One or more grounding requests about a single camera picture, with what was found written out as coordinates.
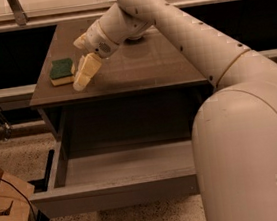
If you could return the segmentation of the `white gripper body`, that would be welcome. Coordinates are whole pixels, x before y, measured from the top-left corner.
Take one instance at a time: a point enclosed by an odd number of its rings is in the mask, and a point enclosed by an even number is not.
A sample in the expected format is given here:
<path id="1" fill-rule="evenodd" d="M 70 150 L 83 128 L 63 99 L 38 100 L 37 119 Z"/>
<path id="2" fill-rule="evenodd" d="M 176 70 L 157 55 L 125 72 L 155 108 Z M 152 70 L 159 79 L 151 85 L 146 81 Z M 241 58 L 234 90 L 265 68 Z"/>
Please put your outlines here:
<path id="1" fill-rule="evenodd" d="M 85 33 L 85 47 L 89 52 L 95 52 L 103 59 L 113 55 L 118 50 L 119 44 L 106 36 L 101 29 L 100 22 L 96 20 Z"/>

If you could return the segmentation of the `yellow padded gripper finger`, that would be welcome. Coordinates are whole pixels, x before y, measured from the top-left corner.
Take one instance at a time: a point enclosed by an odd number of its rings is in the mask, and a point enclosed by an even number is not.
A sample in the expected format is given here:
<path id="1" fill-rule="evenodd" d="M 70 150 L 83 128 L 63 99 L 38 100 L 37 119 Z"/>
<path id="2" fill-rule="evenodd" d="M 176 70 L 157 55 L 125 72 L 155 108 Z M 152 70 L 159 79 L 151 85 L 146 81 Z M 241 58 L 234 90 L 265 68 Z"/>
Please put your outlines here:
<path id="1" fill-rule="evenodd" d="M 102 59 L 95 53 L 88 53 L 80 58 L 78 65 L 78 70 L 73 80 L 73 88 L 80 92 L 88 86 L 88 83 L 101 68 Z"/>
<path id="2" fill-rule="evenodd" d="M 86 34 L 84 33 L 81 36 L 77 37 L 73 45 L 81 50 L 88 49 L 88 40 L 86 39 Z"/>

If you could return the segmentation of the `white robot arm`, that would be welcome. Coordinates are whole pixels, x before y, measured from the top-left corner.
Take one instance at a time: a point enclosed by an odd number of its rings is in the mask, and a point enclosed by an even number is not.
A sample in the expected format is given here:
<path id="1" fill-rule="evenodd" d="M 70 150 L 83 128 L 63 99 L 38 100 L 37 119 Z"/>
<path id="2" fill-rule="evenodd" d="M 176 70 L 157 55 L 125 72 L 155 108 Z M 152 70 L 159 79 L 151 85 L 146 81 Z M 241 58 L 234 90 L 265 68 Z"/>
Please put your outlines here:
<path id="1" fill-rule="evenodd" d="M 75 90 L 150 26 L 216 90 L 192 129 L 206 221 L 277 221 L 277 63 L 166 0 L 117 0 L 75 40 L 83 52 Z"/>

